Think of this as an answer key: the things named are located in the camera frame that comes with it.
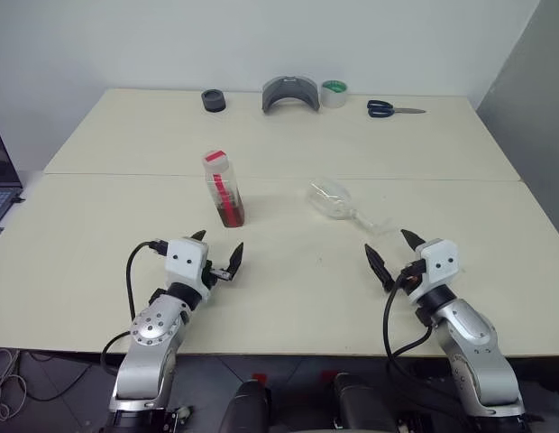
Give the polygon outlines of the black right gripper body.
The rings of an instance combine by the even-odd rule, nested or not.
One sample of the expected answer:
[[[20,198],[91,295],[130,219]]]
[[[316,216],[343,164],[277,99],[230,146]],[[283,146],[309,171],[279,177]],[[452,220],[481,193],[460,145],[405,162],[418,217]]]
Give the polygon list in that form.
[[[422,275],[426,272],[426,260],[418,259],[408,263],[398,276],[399,286],[418,286],[422,282]]]

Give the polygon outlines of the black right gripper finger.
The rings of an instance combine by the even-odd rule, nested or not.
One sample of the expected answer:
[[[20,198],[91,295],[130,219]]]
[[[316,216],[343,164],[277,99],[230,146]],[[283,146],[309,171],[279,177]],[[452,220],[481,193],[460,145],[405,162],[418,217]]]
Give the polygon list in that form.
[[[364,245],[364,251],[366,253],[368,264],[377,279],[380,281],[382,288],[385,291],[391,291],[394,287],[395,280],[386,268],[384,260],[381,258],[379,253],[368,244]]]
[[[410,230],[401,229],[400,233],[403,235],[405,241],[412,250],[416,250],[420,245],[425,243],[424,239]]]

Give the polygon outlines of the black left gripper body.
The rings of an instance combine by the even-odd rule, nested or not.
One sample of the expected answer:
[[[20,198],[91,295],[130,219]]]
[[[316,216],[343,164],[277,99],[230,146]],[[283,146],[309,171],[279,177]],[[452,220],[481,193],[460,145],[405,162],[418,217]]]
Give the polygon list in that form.
[[[231,273],[226,269],[216,269],[213,267],[213,262],[206,260],[203,268],[201,280],[208,290],[211,290],[218,281],[231,280]]]

